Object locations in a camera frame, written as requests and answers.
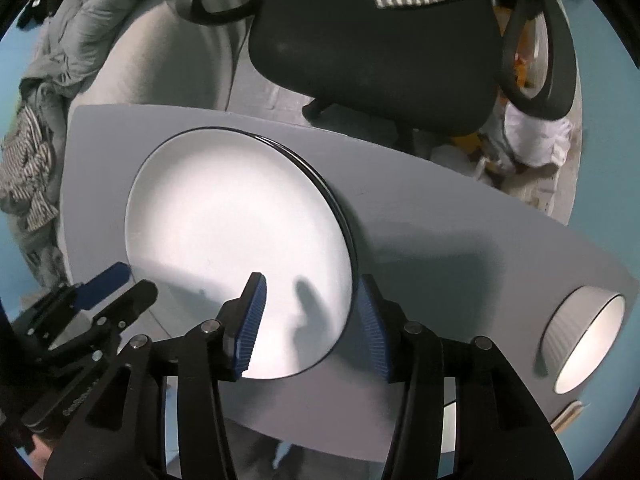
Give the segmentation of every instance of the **blue rubber tip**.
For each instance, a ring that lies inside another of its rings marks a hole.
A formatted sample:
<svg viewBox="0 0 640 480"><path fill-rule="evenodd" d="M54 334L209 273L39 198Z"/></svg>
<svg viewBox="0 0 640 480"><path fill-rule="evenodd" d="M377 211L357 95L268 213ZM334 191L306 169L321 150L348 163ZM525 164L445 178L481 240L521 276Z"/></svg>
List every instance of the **blue rubber tip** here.
<svg viewBox="0 0 640 480"><path fill-rule="evenodd" d="M378 314L378 306L367 283L361 278L356 293L356 306L364 325L373 367L385 381L391 378L391 355L385 327Z"/></svg>
<svg viewBox="0 0 640 480"><path fill-rule="evenodd" d="M91 310L121 286L126 285L131 277L131 269L127 264L118 262L104 272L98 274L90 282L78 286L74 310Z"/></svg>
<svg viewBox="0 0 640 480"><path fill-rule="evenodd" d="M258 329L262 321L264 306L267 303L267 279L260 274L260 279L254 288L254 293L249 301L249 306L244 316L244 322L236 336L236 346L234 349L233 370L239 378L242 372L249 368L251 355L254 352L255 339L258 336Z"/></svg>

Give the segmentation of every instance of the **gray table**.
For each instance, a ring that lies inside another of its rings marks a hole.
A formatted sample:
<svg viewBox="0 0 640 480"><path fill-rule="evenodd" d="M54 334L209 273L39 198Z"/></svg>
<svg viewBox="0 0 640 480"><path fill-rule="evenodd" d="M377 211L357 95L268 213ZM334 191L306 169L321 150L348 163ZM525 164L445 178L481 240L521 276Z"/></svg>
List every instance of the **gray table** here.
<svg viewBox="0 0 640 480"><path fill-rule="evenodd" d="M78 108L66 147L63 237L73 279L127 261L124 217L140 165L190 128L258 133L305 158L330 184L354 232L360 272L440 336L497 343L551 420L580 388L553 393L538 346L556 307L581 285L638 283L611 254L542 213L428 161L340 134L224 112L149 105ZM273 381L222 384L233 420L275 438L384 462L401 393L372 372L357 316L332 353ZM453 400L447 389L446 402Z"/></svg>

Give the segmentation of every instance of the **metal bolt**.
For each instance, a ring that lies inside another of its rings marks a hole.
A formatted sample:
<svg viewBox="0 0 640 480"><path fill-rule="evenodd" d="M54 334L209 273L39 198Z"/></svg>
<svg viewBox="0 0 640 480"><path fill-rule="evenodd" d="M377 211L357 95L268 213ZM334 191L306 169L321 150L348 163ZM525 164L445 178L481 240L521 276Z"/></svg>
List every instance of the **metal bolt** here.
<svg viewBox="0 0 640 480"><path fill-rule="evenodd" d="M146 343L149 341L149 338L144 335L144 334L139 334L137 336L133 336L133 338L131 339L131 341L129 341L129 344L133 347L133 348L141 348L144 345L146 345Z"/></svg>
<svg viewBox="0 0 640 480"><path fill-rule="evenodd" d="M408 334L419 334L420 332L422 332L422 325L417 321L409 321L404 326L404 331Z"/></svg>
<svg viewBox="0 0 640 480"><path fill-rule="evenodd" d="M220 328L220 322L215 319L207 319L205 322L203 322L200 325L200 329L205 334L210 334L211 332L215 332L219 328Z"/></svg>
<svg viewBox="0 0 640 480"><path fill-rule="evenodd" d="M474 343L481 350L490 350L494 346L491 340L483 335L476 337Z"/></svg>

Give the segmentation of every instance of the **chair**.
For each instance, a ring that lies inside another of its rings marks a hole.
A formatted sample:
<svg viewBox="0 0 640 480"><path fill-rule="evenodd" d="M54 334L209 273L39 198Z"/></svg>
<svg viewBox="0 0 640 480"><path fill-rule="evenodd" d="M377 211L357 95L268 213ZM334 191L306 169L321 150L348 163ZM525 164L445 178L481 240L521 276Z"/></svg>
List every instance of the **chair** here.
<svg viewBox="0 0 640 480"><path fill-rule="evenodd" d="M398 148L410 151L411 128L447 136L477 131L498 88L524 113L556 120L570 110L576 62L555 0L518 0L500 36L490 0L459 0L411 9L377 9L373 0L251 0L207 12L200 0L176 0L178 13L219 25L255 12L249 55L265 78L315 100L308 120L340 104L395 121ZM542 9L549 63L533 98L516 85L513 60L527 19Z"/></svg>

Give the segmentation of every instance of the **white plate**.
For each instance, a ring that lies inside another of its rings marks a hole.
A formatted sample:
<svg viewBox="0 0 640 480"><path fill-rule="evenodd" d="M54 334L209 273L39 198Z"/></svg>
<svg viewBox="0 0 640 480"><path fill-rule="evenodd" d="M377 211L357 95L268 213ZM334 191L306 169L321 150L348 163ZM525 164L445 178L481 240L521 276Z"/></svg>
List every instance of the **white plate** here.
<svg viewBox="0 0 640 480"><path fill-rule="evenodd" d="M265 275L244 377L304 371L344 329L353 296L344 216L313 170L270 140L209 129L164 143L135 179L125 233L133 275L158 285L151 311L171 337L216 317L251 272Z"/></svg>

